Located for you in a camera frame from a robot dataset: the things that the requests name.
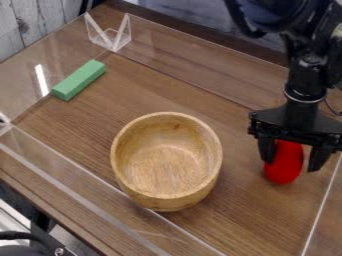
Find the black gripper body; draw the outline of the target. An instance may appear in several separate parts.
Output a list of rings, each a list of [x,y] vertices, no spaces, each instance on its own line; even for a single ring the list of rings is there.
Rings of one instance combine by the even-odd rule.
[[[342,149],[342,122],[320,111],[327,99],[327,61],[319,57],[300,57],[292,61],[284,88],[286,103],[250,113],[249,133],[261,134],[311,146]]]

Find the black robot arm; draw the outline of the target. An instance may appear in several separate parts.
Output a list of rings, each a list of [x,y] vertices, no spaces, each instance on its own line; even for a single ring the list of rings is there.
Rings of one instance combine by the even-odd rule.
[[[249,133],[262,160],[272,164],[280,141],[312,147],[308,170],[319,171],[342,151],[342,122],[320,111],[331,89],[342,90],[342,3],[339,0],[224,0],[242,32],[270,33],[285,42],[289,77],[286,103],[250,113]]]

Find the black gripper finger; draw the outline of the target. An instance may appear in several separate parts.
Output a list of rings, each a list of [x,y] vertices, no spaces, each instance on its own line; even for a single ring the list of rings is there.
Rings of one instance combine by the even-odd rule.
[[[325,163],[331,159],[333,154],[333,148],[331,146],[315,146],[311,152],[311,159],[309,159],[309,172],[320,171],[324,167]]]
[[[262,160],[272,164],[277,153],[276,139],[265,134],[261,134],[258,137],[258,149]]]

